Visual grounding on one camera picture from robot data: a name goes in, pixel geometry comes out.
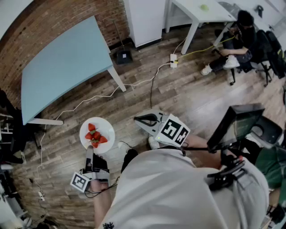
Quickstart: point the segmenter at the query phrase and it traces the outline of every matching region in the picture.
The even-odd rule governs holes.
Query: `brick wall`
[[[123,39],[129,35],[123,0],[34,0],[0,40],[0,88],[21,107],[21,75],[29,61],[53,39],[95,15],[107,42],[119,42],[111,19]]]

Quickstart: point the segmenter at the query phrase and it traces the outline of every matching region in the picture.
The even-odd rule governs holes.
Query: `white t-shirt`
[[[211,168],[195,168],[175,149],[139,154],[121,174],[101,229],[258,229],[268,207],[268,185],[247,159],[238,182],[210,191]]]

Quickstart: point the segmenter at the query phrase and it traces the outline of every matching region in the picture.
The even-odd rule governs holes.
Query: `dustpan handle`
[[[119,36],[120,42],[121,42],[121,44],[122,44],[122,47],[123,47],[123,49],[125,50],[124,45],[123,45],[123,42],[122,42],[121,37],[120,37],[120,34],[119,34],[119,31],[118,31],[118,28],[117,28],[117,25],[116,25],[116,23],[115,23],[115,20],[113,20],[113,23],[114,23],[114,25],[115,25],[115,28],[116,28],[117,34],[118,34],[118,36]]]

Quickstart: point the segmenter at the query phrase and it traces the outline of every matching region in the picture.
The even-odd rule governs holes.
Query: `black dustpan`
[[[118,31],[118,28],[116,26],[115,21],[113,21],[113,23],[115,25],[117,34],[119,36],[121,45],[123,47],[123,49],[118,50],[117,53],[116,53],[116,62],[117,62],[117,64],[129,64],[129,63],[132,63],[133,62],[132,54],[131,54],[130,50],[125,50],[125,47],[124,47],[123,42],[121,40],[121,37],[120,37],[120,34],[119,34],[119,31]]]

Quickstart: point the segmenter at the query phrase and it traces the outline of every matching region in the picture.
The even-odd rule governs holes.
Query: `table leg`
[[[112,78],[115,80],[115,82],[117,83],[117,85],[120,87],[120,89],[122,91],[126,91],[126,88],[124,86],[124,84],[122,83],[119,75],[117,74],[115,68],[112,66],[109,69],[107,69],[107,71],[110,73],[110,75],[112,76]]]
[[[222,40],[223,38],[223,34],[225,32],[228,31],[228,29],[232,26],[233,22],[229,22],[227,23],[227,25],[224,27],[224,29],[222,30],[222,32],[220,33],[220,35],[218,36],[218,38],[216,38],[215,42],[214,42],[214,46],[217,46],[219,44],[219,42]]]
[[[174,15],[174,3],[172,0],[169,0],[169,6],[168,6],[168,11],[167,11],[167,20],[166,20],[166,28],[165,32],[168,33],[170,31],[170,25],[171,25],[171,18]]]
[[[190,45],[190,43],[191,43],[191,41],[193,39],[193,36],[194,36],[194,34],[195,34],[195,32],[196,32],[196,30],[198,28],[198,25],[199,25],[198,22],[193,21],[192,26],[189,29],[188,36],[186,38],[186,41],[185,41],[184,46],[183,46],[182,51],[181,51],[182,55],[186,54],[186,52],[188,50],[188,47],[189,47],[189,45]]]
[[[51,120],[51,119],[32,119],[31,121],[29,121],[28,123],[31,124],[46,124],[46,125],[63,125],[63,121],[60,120]]]

